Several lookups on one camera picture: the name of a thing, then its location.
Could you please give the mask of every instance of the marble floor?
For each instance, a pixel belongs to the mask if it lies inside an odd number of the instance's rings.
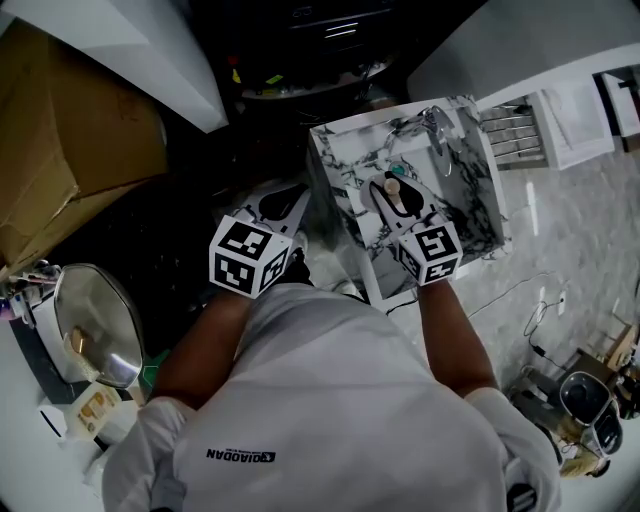
[[[453,286],[480,335],[503,388],[524,364],[553,375],[523,330],[542,299],[549,307],[532,341],[563,364],[577,347],[602,350],[619,328],[612,312],[631,322],[640,312],[640,152],[617,150],[561,172],[530,169],[500,174],[514,249]],[[331,289],[344,278],[335,257],[314,242],[307,259],[312,280]],[[418,306],[390,314],[422,344]]]

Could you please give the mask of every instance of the shoe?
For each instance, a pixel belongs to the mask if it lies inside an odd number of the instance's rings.
[[[364,301],[364,297],[360,294],[360,292],[356,288],[356,285],[353,284],[353,281],[351,281],[351,279],[340,281],[331,291],[334,293],[339,293],[341,295],[351,295],[352,297],[358,297],[360,300]]]
[[[299,229],[296,231],[296,234],[293,236],[293,245],[291,246],[291,254],[293,255],[298,249],[302,252],[302,259],[307,256],[307,251],[309,250],[309,237],[307,234]]]

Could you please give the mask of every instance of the marble-patterned box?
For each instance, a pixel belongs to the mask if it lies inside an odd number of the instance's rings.
[[[452,172],[448,177],[434,167],[426,131],[407,122],[434,105],[447,113],[462,140],[461,153],[450,151]],[[357,270],[347,265],[352,269],[349,274],[366,288],[372,305],[383,310],[393,307],[410,299],[406,292],[415,287],[413,278],[395,259],[388,228],[365,206],[366,198],[363,204],[361,194],[369,178],[397,164],[434,194],[454,223],[464,251],[456,277],[511,250],[498,170],[471,98],[422,101],[354,116],[314,128],[311,140],[316,187],[330,189],[345,238],[352,242],[350,256],[357,261]],[[315,193],[326,196],[327,190]]]

